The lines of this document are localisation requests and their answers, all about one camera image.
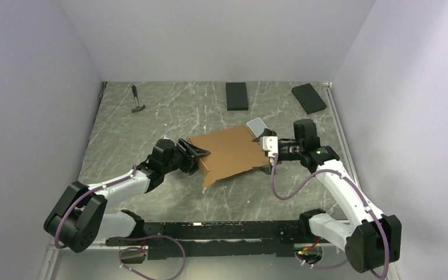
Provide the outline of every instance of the marble surface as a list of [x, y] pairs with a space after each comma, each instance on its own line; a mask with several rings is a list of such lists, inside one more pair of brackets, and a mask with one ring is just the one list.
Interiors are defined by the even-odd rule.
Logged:
[[[176, 141], [192, 135], [245, 124], [261, 117], [280, 137], [293, 138], [293, 121], [311, 118], [317, 124], [322, 145], [330, 145], [345, 163], [330, 108], [307, 115], [291, 93], [304, 83], [247, 82], [248, 111], [226, 110], [225, 82], [137, 82], [107, 84], [92, 129], [79, 180], [98, 183], [127, 172], [146, 159], [163, 137]], [[136, 85], [140, 104], [135, 107], [131, 86]], [[312, 83], [327, 103], [321, 83]], [[307, 175], [299, 163], [278, 167], [278, 192], [289, 194]], [[310, 209], [322, 208], [333, 218], [345, 219], [334, 198], [316, 179], [289, 201], [271, 191], [270, 177], [249, 171], [217, 181], [204, 193], [200, 172], [166, 175], [152, 192], [132, 197], [107, 210], [129, 209], [148, 222], [266, 221], [297, 219]]]

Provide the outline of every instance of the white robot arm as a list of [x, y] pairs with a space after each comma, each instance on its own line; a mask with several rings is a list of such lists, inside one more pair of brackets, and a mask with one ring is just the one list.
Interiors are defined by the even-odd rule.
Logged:
[[280, 139], [266, 129], [256, 141], [269, 157], [272, 170], [272, 190], [276, 197], [293, 197], [306, 182], [287, 197], [277, 194], [274, 173], [282, 161], [297, 160], [329, 190], [349, 220], [346, 225], [333, 219], [323, 209], [313, 209], [300, 215], [307, 235], [321, 237], [345, 251], [349, 263], [358, 272], [399, 259], [401, 222], [395, 215], [386, 216], [353, 183], [339, 156], [329, 146], [321, 146], [312, 120], [293, 123], [294, 139]]
[[105, 209], [152, 191], [164, 181], [165, 174], [174, 170], [195, 173], [198, 159], [208, 154], [207, 150], [183, 139], [177, 143], [161, 139], [153, 147], [152, 154], [125, 175], [91, 185], [71, 183], [45, 220], [44, 230], [54, 236], [56, 247], [69, 247], [76, 253], [85, 250], [95, 239], [139, 237], [143, 232], [143, 219], [130, 211], [105, 215]]

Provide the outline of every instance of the white wall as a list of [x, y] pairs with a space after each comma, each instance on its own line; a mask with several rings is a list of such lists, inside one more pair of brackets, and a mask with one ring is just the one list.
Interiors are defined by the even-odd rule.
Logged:
[[374, 0], [61, 0], [104, 81], [331, 81]]
[[448, 1], [377, 1], [334, 79], [361, 184], [402, 221], [402, 279], [448, 279]]
[[56, 0], [0, 1], [0, 279], [37, 279], [77, 178], [100, 78]]

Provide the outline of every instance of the brown cardboard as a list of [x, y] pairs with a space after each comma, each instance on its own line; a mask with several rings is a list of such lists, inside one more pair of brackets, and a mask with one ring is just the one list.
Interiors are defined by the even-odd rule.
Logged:
[[268, 164], [268, 159], [245, 125], [190, 137], [195, 146], [210, 151], [198, 161], [204, 187], [215, 181]]

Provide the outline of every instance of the black rectangular block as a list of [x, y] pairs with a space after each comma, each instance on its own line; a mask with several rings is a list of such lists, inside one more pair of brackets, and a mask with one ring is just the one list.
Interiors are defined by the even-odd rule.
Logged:
[[228, 111], [248, 110], [246, 83], [226, 83], [226, 100]]
[[298, 102], [307, 114], [313, 114], [327, 108], [324, 100], [322, 100], [317, 91], [309, 83], [293, 87], [291, 92], [298, 99]]

